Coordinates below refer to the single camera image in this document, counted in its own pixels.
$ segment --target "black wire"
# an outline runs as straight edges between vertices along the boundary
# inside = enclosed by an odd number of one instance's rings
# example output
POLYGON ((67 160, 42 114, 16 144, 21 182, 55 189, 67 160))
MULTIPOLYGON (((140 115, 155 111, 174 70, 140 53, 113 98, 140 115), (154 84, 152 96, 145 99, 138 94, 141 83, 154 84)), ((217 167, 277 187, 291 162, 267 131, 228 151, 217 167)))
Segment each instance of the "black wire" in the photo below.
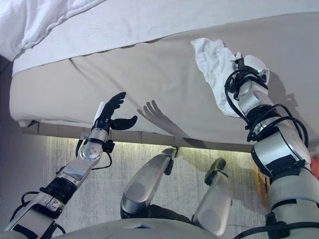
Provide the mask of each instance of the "black wire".
POLYGON ((30 192, 24 193, 24 194, 22 195, 22 197, 21 197, 21 202, 22 202, 22 204, 25 204, 24 198, 25 198, 26 195, 29 195, 29 194, 38 194, 38 193, 39 193, 39 192, 34 192, 34 191, 30 191, 30 192))
POLYGON ((240 234, 238 234, 234 239, 241 239, 256 233, 265 233, 265 232, 272 232, 272 231, 281 231, 281 230, 292 230, 292 229, 299 229, 299 228, 319 228, 319 223, 313 222, 300 222, 300 223, 291 223, 286 226, 283 225, 271 225, 265 227, 258 227, 248 229, 240 234))
POLYGON ((258 137, 260 137, 262 134, 264 134, 264 133, 265 133, 267 130, 269 130, 271 127, 275 126, 275 124, 277 124, 277 123, 279 123, 279 122, 281 122, 281 121, 284 121, 284 120, 291 120, 291 121, 293 122, 293 124, 294 124, 294 126, 295 126, 295 128, 296 128, 296 130, 297 130, 297 132, 298 132, 298 135, 299 135, 299 137, 300 137, 301 139, 303 139, 303 137, 302 137, 302 134, 301 134, 301 131, 300 131, 299 126, 302 128, 303 134, 304 134, 304 143, 305 143, 305 146, 308 147, 308 133, 307 133, 306 127, 304 126, 304 124, 303 124, 301 121, 299 121, 298 119, 294 118, 294 117, 292 116, 292 114, 290 113, 290 111, 288 110, 288 108, 287 108, 286 106, 282 105, 282 104, 277 104, 277 105, 274 105, 274 106, 272 106, 271 108, 269 108, 265 113, 263 113, 261 116, 259 116, 259 117, 255 120, 255 122, 253 123, 252 126, 250 126, 249 120, 237 109, 237 107, 233 104, 233 102, 230 100, 229 95, 228 95, 228 91, 229 91, 229 87, 230 87, 230 81, 231 81, 231 80, 234 81, 233 76, 234 76, 235 74, 241 73, 241 72, 250 73, 251 75, 255 76, 257 79, 259 79, 261 82, 258 82, 257 80, 253 80, 253 81, 255 81, 255 82, 258 83, 259 85, 265 87, 266 89, 268 89, 268 88, 267 88, 267 85, 266 85, 266 84, 262 83, 263 80, 261 79, 261 77, 260 77, 258 74, 256 74, 256 73, 253 72, 253 71, 247 70, 247 69, 240 69, 240 70, 234 71, 232 74, 230 74, 230 76, 229 76, 229 77, 227 78, 227 80, 226 80, 226 83, 225 83, 225 86, 224 86, 224 87, 225 87, 225 94, 226 94, 227 102, 229 103, 229 105, 230 105, 230 107, 232 108, 232 110, 233 110, 236 114, 238 114, 238 115, 240 116, 240 118, 242 118, 242 119, 247 123, 247 126, 248 126, 249 129, 250 129, 250 130, 249 130, 249 133, 248 133, 248 136, 247 136, 247 141, 249 142, 249 141, 252 140, 252 134, 253 134, 254 128, 256 127, 257 124, 259 124, 259 123, 263 120, 263 117, 265 117, 266 114, 268 114, 271 110, 273 110, 273 109, 276 108, 276 107, 282 107, 282 108, 286 111, 286 113, 287 113, 289 116, 288 116, 288 117, 282 117, 282 118, 284 118, 284 119, 281 118, 282 120, 278 119, 278 120, 275 120, 275 121, 273 121, 272 123, 270 123, 268 126, 266 126, 266 127, 258 134, 258 137))
POLYGON ((57 223, 56 226, 62 231, 63 234, 66 234, 65 229, 61 225, 57 223))
POLYGON ((16 214, 18 213, 18 211, 19 211, 21 208, 25 207, 29 202, 31 202, 31 201, 27 201, 27 202, 25 202, 24 204, 21 204, 19 207, 17 207, 17 208, 15 209, 15 211, 12 213, 12 216, 11 216, 9 222, 11 222, 11 221, 13 220, 13 218, 16 216, 16 214))
POLYGON ((266 132, 268 129, 274 127, 276 124, 284 121, 284 120, 291 120, 291 121, 294 121, 296 123, 298 123, 298 125, 300 125, 301 129, 303 130, 303 133, 304 133, 304 138, 305 138, 305 146, 308 147, 308 133, 307 133, 307 129, 306 127, 304 126, 304 124, 299 121, 298 119, 294 118, 294 117, 291 117, 291 116, 285 116, 285 117, 281 117, 280 119, 277 119, 273 122, 271 122, 269 125, 267 125, 259 134, 258 134, 258 137, 261 137, 264 133, 263 132, 266 132))
MULTIPOLYGON (((247 136, 247 141, 248 141, 248 142, 250 142, 250 141, 252 140, 253 130, 254 130, 254 128, 256 127, 256 125, 259 124, 261 121, 263 121, 263 120, 264 120, 263 118, 264 118, 270 111, 272 111, 274 108, 277 108, 277 107, 282 107, 290 117, 293 117, 292 114, 290 113, 289 109, 288 109, 286 106, 284 106, 284 105, 282 105, 282 104, 276 104, 276 105, 271 106, 266 112, 264 112, 262 115, 260 115, 260 116, 255 120, 255 122, 252 124, 252 126, 249 127, 249 128, 250 128, 250 131, 249 131, 248 136, 247 136)), ((298 132, 299 137, 300 137, 301 139, 303 139, 303 136, 302 136, 302 134, 301 134, 301 132, 300 132, 300 129, 299 129, 298 125, 296 124, 295 121, 293 121, 293 123, 294 123, 294 126, 295 126, 296 129, 297 129, 297 132, 298 132)))
POLYGON ((108 168, 108 167, 110 167, 110 166, 112 165, 112 157, 111 157, 111 155, 110 155, 108 152, 106 152, 106 153, 107 153, 107 155, 109 156, 110 164, 109 164, 108 166, 105 166, 105 167, 92 168, 91 170, 97 170, 97 169, 108 168))

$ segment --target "gray mattress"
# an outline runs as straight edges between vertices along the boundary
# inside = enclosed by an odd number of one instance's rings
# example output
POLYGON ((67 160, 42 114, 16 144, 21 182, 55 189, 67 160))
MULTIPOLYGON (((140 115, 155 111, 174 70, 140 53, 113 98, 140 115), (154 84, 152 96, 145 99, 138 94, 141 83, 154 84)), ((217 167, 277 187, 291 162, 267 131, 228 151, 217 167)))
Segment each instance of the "gray mattress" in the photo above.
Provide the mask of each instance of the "gray mattress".
POLYGON ((247 144, 241 119, 224 116, 198 70, 190 41, 222 39, 262 59, 270 97, 303 121, 318 153, 319 13, 277 16, 179 33, 151 43, 35 67, 13 76, 10 113, 20 122, 90 127, 100 101, 126 91, 115 118, 139 117, 131 130, 209 142, 247 144), (155 110, 147 115, 144 106, 155 110))

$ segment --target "robot forearm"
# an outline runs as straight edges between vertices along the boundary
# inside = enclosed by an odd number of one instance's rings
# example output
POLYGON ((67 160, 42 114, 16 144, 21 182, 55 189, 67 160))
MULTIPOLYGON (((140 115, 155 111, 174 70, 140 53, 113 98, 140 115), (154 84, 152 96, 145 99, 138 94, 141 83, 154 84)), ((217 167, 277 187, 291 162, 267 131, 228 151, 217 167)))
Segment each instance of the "robot forearm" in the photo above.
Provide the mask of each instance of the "robot forearm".
POLYGON ((99 162, 103 152, 112 152, 114 144, 108 140, 109 129, 124 130, 136 123, 136 116, 132 119, 111 119, 114 110, 123 103, 125 94, 119 93, 109 102, 100 104, 92 130, 80 153, 59 170, 47 187, 40 188, 40 192, 23 205, 24 208, 12 218, 5 231, 17 231, 29 239, 51 238, 57 228, 54 220, 60 216, 64 206, 99 162))

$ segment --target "black band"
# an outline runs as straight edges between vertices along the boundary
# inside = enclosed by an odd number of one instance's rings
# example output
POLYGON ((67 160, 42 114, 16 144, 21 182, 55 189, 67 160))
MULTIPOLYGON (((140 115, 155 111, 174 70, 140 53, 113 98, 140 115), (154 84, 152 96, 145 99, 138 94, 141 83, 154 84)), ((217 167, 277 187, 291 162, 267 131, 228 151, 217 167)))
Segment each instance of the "black band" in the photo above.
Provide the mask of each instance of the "black band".
POLYGON ((55 197, 63 204, 67 204, 76 190, 77 187, 64 178, 55 178, 46 188, 40 188, 41 192, 55 197))
POLYGON ((104 141, 103 141, 103 140, 100 140, 100 139, 97 139, 97 138, 89 138, 89 139, 88 139, 88 142, 98 143, 98 144, 100 144, 100 145, 103 145, 103 144, 104 144, 104 141))

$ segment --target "robotic hand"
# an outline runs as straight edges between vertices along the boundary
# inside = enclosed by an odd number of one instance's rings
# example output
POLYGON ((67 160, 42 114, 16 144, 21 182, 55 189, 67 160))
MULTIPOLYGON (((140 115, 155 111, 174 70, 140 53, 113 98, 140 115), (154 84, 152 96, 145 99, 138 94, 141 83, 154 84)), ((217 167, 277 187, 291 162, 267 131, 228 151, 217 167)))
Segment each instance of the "robotic hand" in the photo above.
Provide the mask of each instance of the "robotic hand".
POLYGON ((271 239, 288 236, 315 239, 319 235, 319 181, 310 172, 307 130, 285 106, 274 105, 269 99, 265 84, 269 70, 263 69, 260 62, 258 58, 236 60, 238 70, 225 84, 229 105, 247 123, 247 141, 257 141, 251 150, 252 157, 272 181, 271 212, 266 216, 266 226, 248 230, 236 238, 268 232, 271 239), (288 116, 281 116, 278 107, 288 116))
POLYGON ((61 168, 55 179, 14 214, 5 231, 16 231, 29 239, 51 238, 57 228, 55 219, 62 213, 65 205, 74 192, 94 169, 103 152, 109 154, 114 148, 108 140, 109 130, 125 130, 131 128, 137 121, 137 116, 131 119, 111 119, 114 110, 123 103, 126 93, 122 92, 112 97, 107 103, 102 102, 94 118, 90 134, 82 134, 76 149, 76 158, 61 168), (83 139, 85 145, 77 154, 83 139))

